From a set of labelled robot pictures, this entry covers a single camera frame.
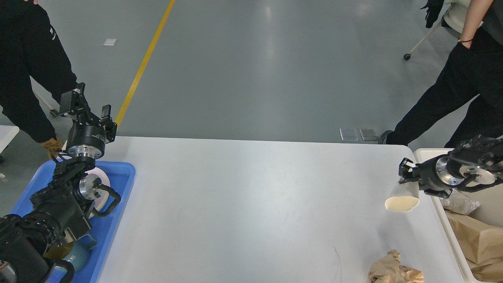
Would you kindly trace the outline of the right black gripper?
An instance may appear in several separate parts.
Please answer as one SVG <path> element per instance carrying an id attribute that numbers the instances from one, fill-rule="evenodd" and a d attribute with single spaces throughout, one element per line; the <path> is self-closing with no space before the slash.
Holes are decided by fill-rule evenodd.
<path id="1" fill-rule="evenodd" d="M 423 163 L 415 163 L 403 158 L 399 164 L 399 184 L 418 182 L 419 190 L 426 195 L 449 198 L 452 190 L 464 185 L 459 173 L 451 172 L 448 156 L 437 156 Z"/>

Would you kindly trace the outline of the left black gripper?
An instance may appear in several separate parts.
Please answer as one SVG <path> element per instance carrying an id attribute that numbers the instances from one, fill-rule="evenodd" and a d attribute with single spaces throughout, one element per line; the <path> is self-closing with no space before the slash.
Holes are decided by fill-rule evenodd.
<path id="1" fill-rule="evenodd" d="M 63 93 L 58 115 L 74 122 L 68 135 L 66 152 L 72 156 L 88 156 L 100 159 L 105 154 L 106 143 L 115 141 L 117 123 L 111 117 L 111 105 L 102 107 L 100 126 L 95 127 L 95 115 L 90 111 L 84 96 L 85 83 L 78 83 L 73 90 Z"/>

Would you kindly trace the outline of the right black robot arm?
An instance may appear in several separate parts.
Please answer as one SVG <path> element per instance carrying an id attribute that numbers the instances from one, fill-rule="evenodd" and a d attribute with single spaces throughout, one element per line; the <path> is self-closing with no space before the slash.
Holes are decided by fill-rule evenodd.
<path id="1" fill-rule="evenodd" d="M 420 164 L 404 158 L 398 174 L 400 184 L 418 182 L 426 195 L 449 198 L 454 190 L 477 192 L 501 184 L 502 171 L 502 139 L 476 136 Z"/>

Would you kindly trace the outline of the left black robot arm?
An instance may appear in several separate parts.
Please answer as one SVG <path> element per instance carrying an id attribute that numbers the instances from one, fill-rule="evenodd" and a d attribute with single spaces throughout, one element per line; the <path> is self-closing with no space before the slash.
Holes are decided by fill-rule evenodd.
<path id="1" fill-rule="evenodd" d="M 73 125 L 65 150 L 54 150 L 52 181 L 31 195 L 33 210 L 27 215 L 9 214 L 0 222 L 2 283 L 44 283 L 55 267 L 65 269 L 62 283 L 73 280 L 74 266 L 63 259 L 46 258 L 53 246 L 72 243 L 92 228 L 90 215 L 105 217 L 121 201 L 120 195 L 102 180 L 88 174 L 105 145 L 115 140 L 118 125 L 111 118 L 111 106 L 104 105 L 97 116 L 84 96 L 85 83 L 61 96 L 61 116 L 69 115 Z"/>

